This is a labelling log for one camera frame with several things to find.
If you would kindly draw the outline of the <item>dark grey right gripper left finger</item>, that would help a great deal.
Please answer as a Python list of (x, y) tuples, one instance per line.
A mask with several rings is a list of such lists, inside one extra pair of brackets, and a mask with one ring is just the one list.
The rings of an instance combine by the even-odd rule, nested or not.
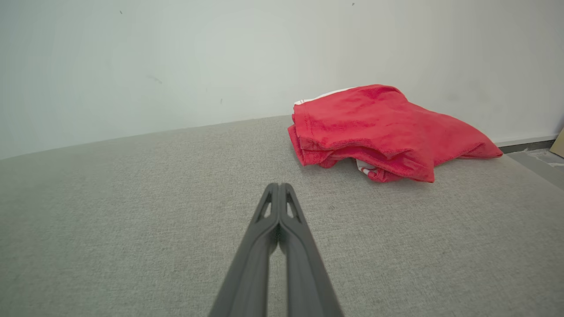
[(252, 215), (209, 317), (266, 317), (269, 258), (278, 244), (278, 183), (270, 183)]

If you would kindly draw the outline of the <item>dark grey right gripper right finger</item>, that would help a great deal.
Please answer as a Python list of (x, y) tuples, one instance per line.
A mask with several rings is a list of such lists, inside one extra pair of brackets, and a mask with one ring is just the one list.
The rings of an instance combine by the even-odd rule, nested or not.
[(282, 183), (278, 199), (288, 317), (344, 317), (294, 188)]

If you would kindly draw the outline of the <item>red shirt with white sleeves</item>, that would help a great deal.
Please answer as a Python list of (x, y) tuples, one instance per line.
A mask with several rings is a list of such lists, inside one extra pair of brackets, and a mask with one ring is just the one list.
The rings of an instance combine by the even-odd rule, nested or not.
[[(329, 92), (317, 98), (335, 92)], [(295, 104), (309, 100), (312, 99), (302, 99)], [(413, 105), (417, 118), (426, 134), (433, 155), (434, 168), (455, 159), (493, 159), (502, 156), (501, 150), (485, 134), (473, 126), (455, 117), (426, 110), (416, 104)]]

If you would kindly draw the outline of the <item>grey fabric sofa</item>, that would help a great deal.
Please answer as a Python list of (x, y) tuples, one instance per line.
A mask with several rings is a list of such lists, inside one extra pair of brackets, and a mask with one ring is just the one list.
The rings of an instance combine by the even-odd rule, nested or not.
[(303, 167), (290, 117), (0, 161), (0, 317), (205, 317), (290, 183), (346, 317), (564, 317), (564, 191), (508, 156), (435, 182)]

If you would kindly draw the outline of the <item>white and black baseboard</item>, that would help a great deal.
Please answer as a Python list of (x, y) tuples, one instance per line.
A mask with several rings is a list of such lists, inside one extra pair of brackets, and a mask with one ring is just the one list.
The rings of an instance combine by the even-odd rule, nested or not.
[(536, 138), (518, 139), (505, 142), (496, 142), (496, 146), (505, 153), (523, 152), (550, 149), (557, 135), (541, 136)]

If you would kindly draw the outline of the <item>beige wooden board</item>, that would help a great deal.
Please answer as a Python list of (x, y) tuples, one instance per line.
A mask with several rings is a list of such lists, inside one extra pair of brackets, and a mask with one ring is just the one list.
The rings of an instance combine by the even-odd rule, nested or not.
[(564, 159), (564, 126), (558, 135), (555, 136), (554, 142), (549, 151)]

